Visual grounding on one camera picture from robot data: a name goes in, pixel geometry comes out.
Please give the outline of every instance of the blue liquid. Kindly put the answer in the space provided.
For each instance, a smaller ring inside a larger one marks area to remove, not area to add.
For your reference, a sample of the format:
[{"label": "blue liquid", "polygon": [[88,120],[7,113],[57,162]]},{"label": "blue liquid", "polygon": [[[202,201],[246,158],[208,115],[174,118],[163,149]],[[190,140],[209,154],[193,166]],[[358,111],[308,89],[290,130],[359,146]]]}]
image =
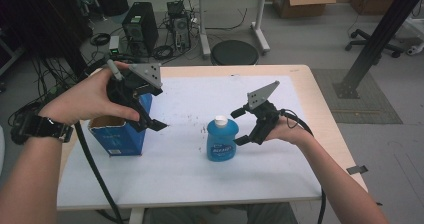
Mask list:
[{"label": "blue liquid", "polygon": [[226,161],[234,157],[237,145],[234,143],[239,128],[237,124],[228,120],[225,127],[219,128],[215,121],[208,124],[207,155],[211,161]]}]

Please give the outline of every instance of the white bottle cap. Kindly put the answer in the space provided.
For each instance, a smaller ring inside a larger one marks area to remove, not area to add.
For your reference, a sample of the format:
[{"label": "white bottle cap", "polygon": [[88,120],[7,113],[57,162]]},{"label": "white bottle cap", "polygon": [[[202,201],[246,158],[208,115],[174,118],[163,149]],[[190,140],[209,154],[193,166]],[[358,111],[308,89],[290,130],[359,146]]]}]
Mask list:
[{"label": "white bottle cap", "polygon": [[215,117],[215,125],[218,128],[224,128],[228,123],[228,119],[226,116],[218,115]]}]

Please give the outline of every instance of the black wristwatch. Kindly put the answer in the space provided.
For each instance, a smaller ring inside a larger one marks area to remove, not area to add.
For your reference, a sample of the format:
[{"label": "black wristwatch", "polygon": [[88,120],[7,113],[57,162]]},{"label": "black wristwatch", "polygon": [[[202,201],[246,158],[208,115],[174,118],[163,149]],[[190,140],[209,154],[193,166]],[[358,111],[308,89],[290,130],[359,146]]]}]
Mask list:
[{"label": "black wristwatch", "polygon": [[23,144],[29,137],[55,137],[61,142],[69,142],[73,130],[66,124],[27,112],[15,119],[12,140],[17,144]]}]

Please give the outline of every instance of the floor mat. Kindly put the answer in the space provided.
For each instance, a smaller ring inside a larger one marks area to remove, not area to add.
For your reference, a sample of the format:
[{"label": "floor mat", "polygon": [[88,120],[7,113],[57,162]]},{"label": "floor mat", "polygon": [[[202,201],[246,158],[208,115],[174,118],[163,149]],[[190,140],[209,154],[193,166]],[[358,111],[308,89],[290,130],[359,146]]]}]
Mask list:
[{"label": "floor mat", "polygon": [[312,73],[337,123],[403,124],[384,93],[367,73],[356,89],[359,99],[340,99],[333,83],[340,83],[349,70],[313,69]]}]

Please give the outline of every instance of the round stool seat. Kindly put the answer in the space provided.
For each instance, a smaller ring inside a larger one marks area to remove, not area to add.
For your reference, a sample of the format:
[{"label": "round stool seat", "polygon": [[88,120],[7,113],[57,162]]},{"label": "round stool seat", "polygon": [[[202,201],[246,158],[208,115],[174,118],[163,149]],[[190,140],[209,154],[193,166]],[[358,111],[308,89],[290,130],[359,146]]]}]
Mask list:
[{"label": "round stool seat", "polygon": [[258,51],[252,45],[237,40],[220,42],[211,52],[214,65],[255,65],[258,59]]}]

